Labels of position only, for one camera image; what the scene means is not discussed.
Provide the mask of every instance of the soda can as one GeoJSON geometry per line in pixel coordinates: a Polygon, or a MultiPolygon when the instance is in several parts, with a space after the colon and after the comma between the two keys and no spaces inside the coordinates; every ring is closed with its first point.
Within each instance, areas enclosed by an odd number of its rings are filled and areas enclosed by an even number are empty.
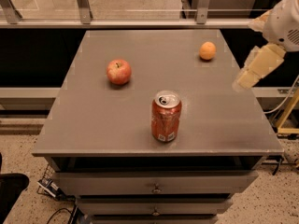
{"type": "Polygon", "coordinates": [[[169,142],[178,135],[181,101],[173,91],[160,91],[151,106],[151,133],[162,141],[169,142]]]}

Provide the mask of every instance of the drawer knob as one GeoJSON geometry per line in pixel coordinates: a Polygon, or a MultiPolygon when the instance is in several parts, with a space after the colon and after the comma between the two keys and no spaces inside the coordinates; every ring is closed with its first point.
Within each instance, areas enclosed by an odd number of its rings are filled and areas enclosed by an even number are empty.
{"type": "Polygon", "coordinates": [[[157,208],[154,209],[152,215],[155,216],[155,217],[160,215],[160,213],[157,211],[157,208]]]}
{"type": "Polygon", "coordinates": [[[159,189],[158,185],[155,185],[155,189],[152,191],[153,194],[160,194],[162,192],[161,189],[159,189]]]}

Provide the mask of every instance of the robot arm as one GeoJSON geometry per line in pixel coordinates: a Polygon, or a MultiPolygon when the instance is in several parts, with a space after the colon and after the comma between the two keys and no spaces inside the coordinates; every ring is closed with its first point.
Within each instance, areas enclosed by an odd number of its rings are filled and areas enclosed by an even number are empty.
{"type": "Polygon", "coordinates": [[[236,77],[236,91],[249,89],[284,62],[286,52],[299,51],[299,0],[282,0],[272,10],[249,23],[263,32],[268,44],[255,47],[236,77]]]}

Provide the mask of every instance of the gray drawer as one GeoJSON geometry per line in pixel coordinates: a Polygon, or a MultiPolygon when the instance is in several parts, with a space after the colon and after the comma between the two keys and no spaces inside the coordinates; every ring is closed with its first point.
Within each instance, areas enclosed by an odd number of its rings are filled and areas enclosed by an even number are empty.
{"type": "Polygon", "coordinates": [[[217,217],[93,217],[92,224],[214,224],[217,217]]]}
{"type": "Polygon", "coordinates": [[[230,200],[201,198],[100,198],[77,199],[88,215],[216,215],[225,212],[230,200]]]}
{"type": "Polygon", "coordinates": [[[255,171],[56,173],[67,195],[236,193],[257,177],[255,171]]]}

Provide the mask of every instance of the metal post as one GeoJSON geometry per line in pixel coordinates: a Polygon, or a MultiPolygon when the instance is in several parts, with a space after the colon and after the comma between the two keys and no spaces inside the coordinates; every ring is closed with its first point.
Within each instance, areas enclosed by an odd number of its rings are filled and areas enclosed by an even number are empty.
{"type": "Polygon", "coordinates": [[[192,8],[197,8],[196,22],[205,24],[210,0],[192,0],[192,8]]]}
{"type": "Polygon", "coordinates": [[[91,23],[93,14],[91,12],[90,3],[88,0],[77,0],[78,10],[80,13],[81,22],[83,24],[91,23]]]}
{"type": "Polygon", "coordinates": [[[0,0],[0,5],[6,16],[7,23],[17,24],[21,19],[21,14],[15,9],[11,0],[0,0]]]}

